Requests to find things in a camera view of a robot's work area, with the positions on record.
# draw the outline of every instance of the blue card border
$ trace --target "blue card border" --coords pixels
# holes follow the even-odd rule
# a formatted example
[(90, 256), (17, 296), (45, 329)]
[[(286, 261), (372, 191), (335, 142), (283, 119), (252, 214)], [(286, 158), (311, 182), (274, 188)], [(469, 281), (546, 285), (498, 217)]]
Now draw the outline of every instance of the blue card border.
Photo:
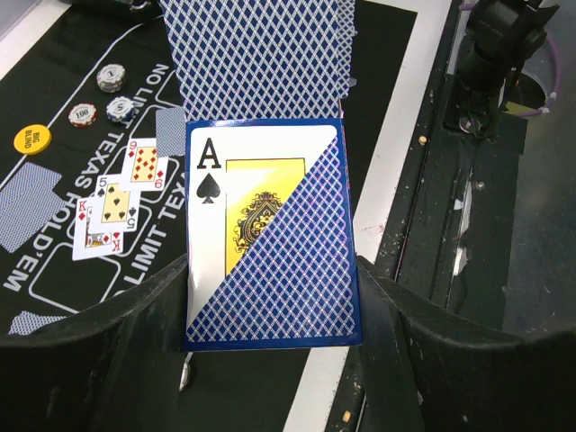
[[(193, 343), (188, 340), (184, 333), (184, 351), (230, 351), (230, 350), (254, 350), (254, 349), (281, 349), (281, 348), (312, 348), (312, 347), (343, 347), (353, 346), (362, 343), (362, 318), (360, 313), (360, 299), (358, 292), (358, 279), (356, 270), (356, 249), (354, 245), (354, 230), (352, 224), (352, 203), (350, 198), (350, 185), (348, 177), (347, 151), (344, 141), (344, 126), (341, 119), (263, 119), (263, 120), (232, 120), (232, 121), (189, 121), (186, 124), (186, 152), (185, 152), (185, 197), (186, 197), (186, 220), (188, 199), (189, 199), (189, 178), (190, 178), (190, 151), (192, 132), (201, 128), (217, 127), (249, 127), (249, 126), (334, 126), (337, 131), (338, 160), (342, 176), (342, 194), (344, 195), (344, 206), (346, 210), (346, 230), (350, 233), (347, 241), (348, 262), (350, 263), (350, 275), (352, 279), (352, 305), (354, 307), (354, 321), (356, 332), (350, 336), (334, 337), (308, 337), (293, 339), (266, 339), (266, 340), (246, 340), (246, 341), (218, 341)], [(186, 244), (188, 242), (188, 232), (186, 230)]]

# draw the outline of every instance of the poker chip stack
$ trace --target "poker chip stack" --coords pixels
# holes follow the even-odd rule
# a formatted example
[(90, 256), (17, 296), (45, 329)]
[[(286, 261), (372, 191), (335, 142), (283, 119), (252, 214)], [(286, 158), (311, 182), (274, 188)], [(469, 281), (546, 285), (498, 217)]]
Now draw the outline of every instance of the poker chip stack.
[(98, 118), (98, 111), (91, 103), (80, 103), (70, 110), (68, 120), (75, 128), (85, 128)]
[(134, 102), (125, 96), (112, 99), (106, 107), (106, 115), (113, 122), (129, 122), (135, 114)]
[(116, 93), (126, 82), (126, 69), (122, 65), (106, 65), (98, 72), (96, 82), (103, 92)]

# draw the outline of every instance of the yellow card design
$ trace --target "yellow card design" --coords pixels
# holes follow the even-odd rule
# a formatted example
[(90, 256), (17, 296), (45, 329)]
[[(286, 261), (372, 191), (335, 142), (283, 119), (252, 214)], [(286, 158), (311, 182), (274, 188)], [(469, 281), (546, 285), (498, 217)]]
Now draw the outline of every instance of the yellow card design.
[(158, 168), (158, 153), (156, 147), (136, 148), (132, 182), (151, 182), (156, 178)]
[(122, 192), (119, 184), (108, 184), (102, 212), (102, 223), (126, 221), (129, 198), (130, 192)]
[(226, 162), (226, 275), (306, 176), (304, 158)]

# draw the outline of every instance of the black poker table felt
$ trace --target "black poker table felt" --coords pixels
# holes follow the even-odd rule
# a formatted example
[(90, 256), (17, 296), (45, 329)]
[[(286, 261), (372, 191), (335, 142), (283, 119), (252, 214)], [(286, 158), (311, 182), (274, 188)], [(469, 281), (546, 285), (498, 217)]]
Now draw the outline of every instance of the black poker table felt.
[[(415, 13), (389, 6), (362, 0), (357, 5), (352, 75), (358, 85), (343, 102), (354, 208), (415, 18)], [(98, 89), (95, 74), (109, 63), (127, 69), (120, 94), (142, 104), (131, 123), (105, 117), (113, 95)], [(84, 102), (94, 104), (100, 116), (92, 126), (76, 129), (68, 112)], [(99, 175), (120, 173), (129, 138), (155, 136), (156, 110), (180, 103), (161, 19), (137, 26), (72, 6), (0, 81), (0, 180), (18, 164), (32, 162), (61, 173), (54, 192), (73, 203), (94, 191)], [(47, 150), (21, 161), (12, 146), (14, 135), (33, 123), (49, 125), (53, 139)], [(176, 209), (184, 198), (184, 159), (172, 157), (168, 168), (165, 191), (142, 195), (139, 230), (125, 235), (120, 256), (71, 260), (72, 207), (13, 254), (0, 248), (0, 331), (7, 333), (21, 311), (50, 316), (82, 311), (130, 289), (185, 253), (185, 207)], [(150, 248), (142, 251), (146, 239), (160, 244), (152, 255)], [(34, 268), (23, 270), (23, 257), (37, 260)], [(308, 353), (194, 355), (197, 376), (181, 395), (179, 430), (282, 430)]]

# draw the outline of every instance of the red poker chip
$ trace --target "red poker chip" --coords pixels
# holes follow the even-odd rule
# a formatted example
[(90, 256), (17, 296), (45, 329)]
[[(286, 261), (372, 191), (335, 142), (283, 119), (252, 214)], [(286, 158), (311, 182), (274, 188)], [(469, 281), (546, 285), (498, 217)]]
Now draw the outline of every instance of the red poker chip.
[(70, 110), (68, 120), (76, 128), (85, 128), (98, 118), (98, 111), (91, 103), (80, 103)]

